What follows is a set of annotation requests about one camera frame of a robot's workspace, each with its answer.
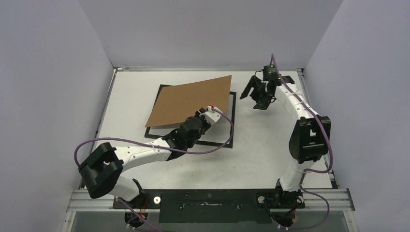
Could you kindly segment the brown cardboard backing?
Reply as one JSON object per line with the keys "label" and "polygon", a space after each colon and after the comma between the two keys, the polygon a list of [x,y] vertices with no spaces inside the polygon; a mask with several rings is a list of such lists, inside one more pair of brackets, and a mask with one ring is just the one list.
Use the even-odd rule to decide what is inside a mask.
{"label": "brown cardboard backing", "polygon": [[179,124],[209,105],[228,110],[232,76],[224,76],[188,84],[167,86],[160,90],[146,127]]}

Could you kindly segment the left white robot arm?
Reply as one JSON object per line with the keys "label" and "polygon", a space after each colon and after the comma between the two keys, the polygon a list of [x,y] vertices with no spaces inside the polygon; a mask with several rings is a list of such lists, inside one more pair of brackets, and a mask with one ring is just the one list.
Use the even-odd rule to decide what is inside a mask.
{"label": "left white robot arm", "polygon": [[141,146],[113,147],[109,142],[100,144],[79,165],[79,173],[90,198],[113,195],[132,208],[140,207],[146,201],[141,184],[121,174],[134,167],[183,156],[219,119],[220,115],[209,106],[188,117],[179,128]]}

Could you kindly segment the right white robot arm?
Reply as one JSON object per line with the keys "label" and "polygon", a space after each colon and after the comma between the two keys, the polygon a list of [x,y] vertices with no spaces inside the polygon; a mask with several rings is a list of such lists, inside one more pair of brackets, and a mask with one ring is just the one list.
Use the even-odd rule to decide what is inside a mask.
{"label": "right white robot arm", "polygon": [[299,94],[294,80],[282,76],[274,64],[260,71],[262,78],[253,75],[240,98],[251,97],[256,110],[266,110],[278,101],[295,121],[289,140],[292,161],[278,179],[272,198],[265,198],[264,203],[278,208],[295,207],[303,202],[300,186],[306,174],[315,172],[313,165],[329,152],[331,120],[314,111]]}

